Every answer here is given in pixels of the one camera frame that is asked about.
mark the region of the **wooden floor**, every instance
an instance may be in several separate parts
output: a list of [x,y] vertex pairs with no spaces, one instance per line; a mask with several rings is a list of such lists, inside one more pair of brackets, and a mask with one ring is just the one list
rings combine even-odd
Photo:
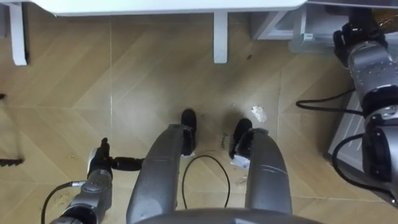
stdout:
[[[340,93],[347,71],[331,56],[293,54],[287,42],[253,41],[248,16],[229,18],[229,58],[213,63],[211,14],[55,18],[27,7],[30,63],[16,67],[0,40],[0,223],[39,223],[59,184],[84,179],[101,138],[113,156],[144,157],[185,108],[198,115],[197,154],[221,160],[232,183],[229,207],[243,207],[247,171],[229,164],[236,122],[247,117],[275,138],[289,170],[294,213],[324,223],[397,223],[397,211],[341,180],[322,158],[339,115],[302,111],[295,101]],[[337,101],[328,106],[341,106]],[[251,112],[264,110],[260,122]],[[181,170],[189,159],[182,159]],[[137,173],[114,172],[113,206],[104,223],[122,224]],[[56,194],[47,220],[78,189]],[[187,177],[190,208],[222,207],[223,173],[210,160]],[[178,193],[178,208],[182,208]]]

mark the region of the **black cord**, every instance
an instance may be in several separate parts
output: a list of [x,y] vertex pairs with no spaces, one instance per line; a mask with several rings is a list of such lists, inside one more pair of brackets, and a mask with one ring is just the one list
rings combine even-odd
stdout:
[[183,202],[184,202],[184,207],[185,207],[185,209],[188,209],[188,207],[187,207],[187,201],[185,200],[185,191],[184,191],[185,176],[186,176],[187,171],[188,171],[189,167],[191,166],[192,162],[195,161],[195,160],[197,160],[197,159],[199,159],[199,158],[203,158],[203,157],[207,157],[207,158],[210,158],[210,159],[213,159],[214,161],[216,161],[216,163],[221,167],[221,169],[223,170],[223,172],[224,172],[224,174],[225,174],[226,181],[227,181],[227,183],[228,183],[228,194],[227,194],[227,196],[226,196],[225,205],[224,205],[224,208],[226,208],[226,206],[228,205],[229,196],[231,195],[231,184],[230,184],[230,182],[229,182],[229,177],[228,177],[228,174],[226,173],[226,171],[225,171],[223,165],[221,165],[221,163],[220,163],[216,158],[214,158],[213,156],[209,156],[209,155],[202,155],[202,156],[198,156],[198,157],[192,159],[192,160],[188,163],[187,168],[185,168],[184,175],[182,176],[182,187],[181,187],[181,191],[182,191],[182,200],[183,200]]
[[319,100],[299,100],[299,101],[296,102],[296,106],[301,108],[301,109],[305,109],[305,110],[324,111],[324,112],[337,112],[337,113],[350,113],[350,114],[356,114],[356,115],[363,116],[362,112],[356,111],[356,110],[341,109],[341,108],[324,108],[324,107],[319,107],[319,106],[307,106],[307,105],[304,105],[304,104],[308,104],[308,103],[324,103],[324,102],[327,102],[327,101],[335,100],[337,98],[340,98],[342,96],[350,94],[350,93],[352,93],[354,91],[355,91],[355,89],[353,88],[353,89],[350,89],[348,91],[345,91],[344,93],[340,93],[339,95],[332,96],[332,97],[325,98],[325,99],[319,99]]
[[50,194],[47,196],[47,198],[44,201],[43,208],[42,208],[42,219],[41,219],[41,224],[45,224],[45,211],[47,209],[47,205],[49,204],[49,201],[51,197],[59,190],[65,189],[67,187],[71,187],[73,182],[68,182],[62,185],[59,185],[56,187],[54,190],[50,192]]
[[348,137],[344,140],[342,140],[339,144],[337,144],[337,146],[335,147],[335,150],[333,151],[333,154],[331,156],[331,163],[333,164],[333,168],[335,169],[335,171],[337,172],[337,174],[345,181],[347,181],[348,183],[362,188],[362,189],[366,189],[366,190],[372,190],[375,192],[380,192],[382,194],[386,194],[388,196],[390,196],[390,198],[394,198],[394,196],[391,194],[390,191],[386,190],[386,189],[382,189],[380,187],[375,187],[375,186],[370,186],[370,185],[366,185],[366,184],[361,184],[355,180],[351,180],[350,178],[348,178],[347,176],[345,176],[345,174],[341,171],[341,169],[338,167],[338,160],[337,160],[337,155],[340,152],[340,149],[347,143],[349,143],[350,141],[354,141],[356,139],[360,139],[363,137],[363,134],[357,134],[351,137]]

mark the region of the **white table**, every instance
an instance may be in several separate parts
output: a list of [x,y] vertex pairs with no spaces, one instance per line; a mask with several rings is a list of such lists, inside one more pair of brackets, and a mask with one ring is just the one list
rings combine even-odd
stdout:
[[[0,0],[0,35],[5,35],[4,10],[10,9],[12,57],[16,65],[25,58],[22,2]],[[109,16],[128,14],[214,13],[214,61],[228,59],[228,12],[290,11],[307,0],[30,0],[56,16]]]

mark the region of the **white tag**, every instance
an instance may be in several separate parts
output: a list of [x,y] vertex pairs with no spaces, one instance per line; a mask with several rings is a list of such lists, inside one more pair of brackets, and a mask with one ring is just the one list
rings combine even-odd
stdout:
[[189,156],[181,155],[181,158],[188,158],[188,157],[192,157],[192,156],[195,156],[195,155],[196,155],[195,152],[192,152],[192,154],[190,154]]
[[250,166],[250,160],[243,156],[234,155],[234,159],[231,161],[231,164],[248,169]]

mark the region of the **white paper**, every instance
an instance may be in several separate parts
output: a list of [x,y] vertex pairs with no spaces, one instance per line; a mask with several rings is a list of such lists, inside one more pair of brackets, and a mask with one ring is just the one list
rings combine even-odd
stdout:
[[234,159],[231,161],[231,164],[248,169],[250,166],[250,160],[243,156],[234,155]]
[[264,123],[268,119],[266,112],[264,112],[261,106],[253,106],[251,108],[251,112],[257,118],[257,120],[262,123]]
[[192,156],[195,156],[195,155],[196,155],[195,152],[192,152],[192,154],[190,154],[189,156],[181,155],[181,158],[188,158],[188,157],[192,157]]

